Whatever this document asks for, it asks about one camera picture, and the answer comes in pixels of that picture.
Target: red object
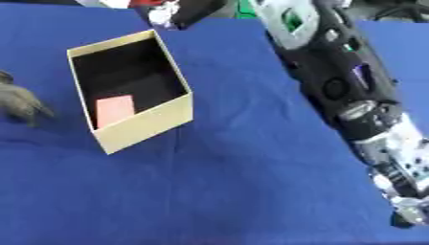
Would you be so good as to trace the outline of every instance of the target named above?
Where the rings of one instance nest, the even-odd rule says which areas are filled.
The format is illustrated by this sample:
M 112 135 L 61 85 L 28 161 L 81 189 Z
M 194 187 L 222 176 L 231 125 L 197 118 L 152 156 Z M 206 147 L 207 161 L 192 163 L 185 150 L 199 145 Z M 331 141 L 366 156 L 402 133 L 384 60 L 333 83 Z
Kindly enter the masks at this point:
M 137 7 L 140 5 L 155 6 L 162 4 L 164 1 L 165 0 L 131 0 L 131 2 L 129 3 L 129 7 Z
M 132 96 L 97 100 L 97 128 L 117 123 L 135 114 Z

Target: cardboard box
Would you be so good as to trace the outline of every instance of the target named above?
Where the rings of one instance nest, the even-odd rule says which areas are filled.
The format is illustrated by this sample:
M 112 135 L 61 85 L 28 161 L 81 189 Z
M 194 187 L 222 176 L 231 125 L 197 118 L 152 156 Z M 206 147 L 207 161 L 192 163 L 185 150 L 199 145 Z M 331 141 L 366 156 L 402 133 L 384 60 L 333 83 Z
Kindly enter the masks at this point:
M 154 30 L 67 51 L 89 129 L 107 154 L 192 120 L 192 90 Z M 96 101 L 132 95 L 136 114 L 97 128 Z
M 131 0 L 76 0 L 85 7 L 127 9 Z

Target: white robot part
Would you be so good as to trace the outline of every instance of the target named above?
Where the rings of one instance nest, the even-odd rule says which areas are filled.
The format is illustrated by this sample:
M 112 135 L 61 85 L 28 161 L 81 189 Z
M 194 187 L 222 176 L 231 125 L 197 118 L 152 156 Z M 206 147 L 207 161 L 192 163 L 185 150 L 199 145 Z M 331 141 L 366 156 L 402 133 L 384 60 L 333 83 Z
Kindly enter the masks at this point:
M 319 28 L 320 15 L 311 0 L 249 0 L 278 45 L 294 50 L 306 45 Z

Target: box rim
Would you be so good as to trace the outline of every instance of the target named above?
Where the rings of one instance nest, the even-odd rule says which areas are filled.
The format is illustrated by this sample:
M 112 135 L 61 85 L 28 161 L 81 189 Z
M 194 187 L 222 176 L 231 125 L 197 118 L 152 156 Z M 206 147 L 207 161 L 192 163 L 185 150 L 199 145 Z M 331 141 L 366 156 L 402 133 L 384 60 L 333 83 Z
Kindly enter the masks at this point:
M 153 106 L 153 107 L 150 107 L 150 108 L 149 108 L 149 109 L 147 109 L 147 110 L 141 111 L 141 112 L 136 113 L 136 114 L 131 115 L 131 116 L 128 116 L 128 117 L 126 117 L 126 118 L 124 118 L 124 119 L 121 119 L 121 120 L 119 120 L 119 121 L 117 121 L 117 122 L 113 122 L 113 123 L 111 123 L 111 124 L 109 124 L 109 125 L 107 125 L 107 126 L 105 126 L 105 127 L 97 128 L 97 129 L 91 129 L 91 132 L 93 132 L 93 133 L 95 133 L 95 132 L 97 132 L 97 133 L 102 133 L 104 130 L 108 130 L 108 129 L 109 129 L 110 127 L 112 127 L 112 126 L 115 126 L 115 125 L 117 125 L 117 124 L 121 124 L 121 123 L 123 123 L 123 122 L 125 122 L 125 121 L 128 121 L 128 120 L 130 120 L 130 119 L 132 119 L 132 118 L 134 118 L 134 117 L 137 117 L 137 116 L 139 116 L 139 115 L 145 114 L 145 113 L 147 113 L 147 112 L 149 112 L 149 111 L 156 110 L 156 109 L 158 109 L 158 108 L 160 108 L 160 107 L 162 107 L 162 106 L 164 106 L 164 105 L 166 105 L 166 104 L 174 103 L 176 100 L 179 100 L 179 99 L 180 99 L 180 100 L 182 100 L 184 97 L 190 97 L 191 95 L 192 95 L 192 92 L 187 93 L 187 94 L 185 94 L 185 95 L 183 95 L 183 96 L 179 96 L 179 97 L 177 97 L 177 98 L 175 98 L 175 99 L 173 99 L 173 100 L 169 100 L 169 101 L 166 101 L 166 102 L 160 103 L 160 104 L 158 104 L 158 105 L 155 105 L 155 106 Z
M 141 111 L 141 112 L 139 112 L 137 114 L 134 114 L 132 116 L 126 117 L 126 118 L 124 118 L 124 119 L 122 119 L 120 121 L 111 123 L 111 124 L 109 124 L 106 127 L 95 128 L 95 126 L 92 124 L 91 116 L 89 115 L 88 107 L 86 106 L 86 99 L 85 99 L 85 97 L 83 95 L 83 92 L 81 90 L 81 86 L 80 86 L 80 83 L 79 83 L 79 80 L 78 80 L 78 76 L 77 76 L 77 73 L 76 73 L 75 65 L 73 63 L 73 58 L 74 57 L 78 57 L 78 56 L 90 55 L 90 54 L 94 54 L 96 52 L 102 52 L 102 51 L 106 51 L 106 50 L 109 50 L 109 49 L 118 48 L 118 47 L 121 47 L 121 46 L 124 46 L 124 45 L 127 45 L 127 44 L 131 44 L 131 43 L 135 43 L 135 42 L 139 42 L 139 41 L 143 41 L 143 40 L 147 40 L 147 39 L 151 39 L 151 38 L 155 38 L 155 40 L 158 43 L 159 47 L 163 51 L 163 54 L 166 56 L 171 69 L 174 71 L 174 73 L 179 78 L 179 81 L 180 81 L 181 85 L 185 88 L 186 93 L 184 95 L 182 95 L 182 96 L 179 96 L 179 97 L 173 99 L 173 100 L 169 100 L 169 101 L 160 103 L 158 105 L 155 105 L 153 107 L 148 108 L 147 110 L 144 110 L 144 111 Z M 115 41 L 118 41 L 118 40 L 121 40 L 119 42 L 119 45 L 115 45 L 115 46 L 108 45 L 109 43 L 112 43 L 112 42 L 115 42 Z M 108 48 L 100 49 L 105 44 L 107 44 L 106 46 Z M 96 49 L 93 49 L 90 52 L 85 52 L 86 49 L 90 49 L 91 47 L 94 48 L 94 46 L 96 46 Z M 109 127 L 111 127 L 113 125 L 116 125 L 116 124 L 119 124 L 119 123 L 123 123 L 123 122 L 125 122 L 125 121 L 127 121 L 127 120 L 129 120 L 129 119 L 131 119 L 133 117 L 136 117 L 136 116 L 140 115 L 140 114 L 147 113 L 149 110 L 154 110 L 157 107 L 160 107 L 160 106 L 162 106 L 162 105 L 164 105 L 166 103 L 174 102 L 175 100 L 181 99 L 183 97 L 191 97 L 192 94 L 193 94 L 191 87 L 189 86 L 188 82 L 184 78 L 184 76 L 183 76 L 180 68 L 178 67 L 176 61 L 174 60 L 174 57 L 171 55 L 171 52 L 167 48 L 167 45 L 163 41 L 162 37 L 158 34 L 158 32 L 156 32 L 156 30 L 154 30 L 154 29 L 149 29 L 149 30 L 141 31 L 141 32 L 137 32 L 137 33 L 131 33 L 131 34 L 127 34 L 127 35 L 123 35 L 123 36 L 111 38 L 111 39 L 108 39 L 108 40 L 104 40 L 104 41 L 100 41 L 100 42 L 95 42 L 95 43 L 86 44 L 86 45 L 83 45 L 83 46 L 71 48 L 71 49 L 67 50 L 67 57 L 68 57 L 69 65 L 70 65 L 71 70 L 72 70 L 72 75 L 73 75 L 74 83 L 75 83 L 75 86 L 76 86 L 77 91 L 78 91 L 79 100 L 80 100 L 80 104 L 81 104 L 82 109 L 83 109 L 83 113 L 84 113 L 84 116 L 85 116 L 85 119 L 86 119 L 86 123 L 88 124 L 88 127 L 89 127 L 91 133 L 93 133 L 93 134 L 95 132 L 102 133 L 104 130 L 108 129 Z

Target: table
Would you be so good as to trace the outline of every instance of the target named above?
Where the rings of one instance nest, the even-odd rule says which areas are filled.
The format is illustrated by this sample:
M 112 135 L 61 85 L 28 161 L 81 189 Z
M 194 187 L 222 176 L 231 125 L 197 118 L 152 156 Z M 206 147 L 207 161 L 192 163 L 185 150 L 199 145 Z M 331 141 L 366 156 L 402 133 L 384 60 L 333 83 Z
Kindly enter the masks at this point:
M 0 5 L 0 68 L 58 113 L 0 118 L 0 244 L 424 242 L 389 226 L 364 165 L 318 118 L 256 20 L 161 32 L 194 91 L 192 123 L 105 156 L 65 50 L 147 29 L 134 11 Z M 359 23 L 429 132 L 429 25 Z

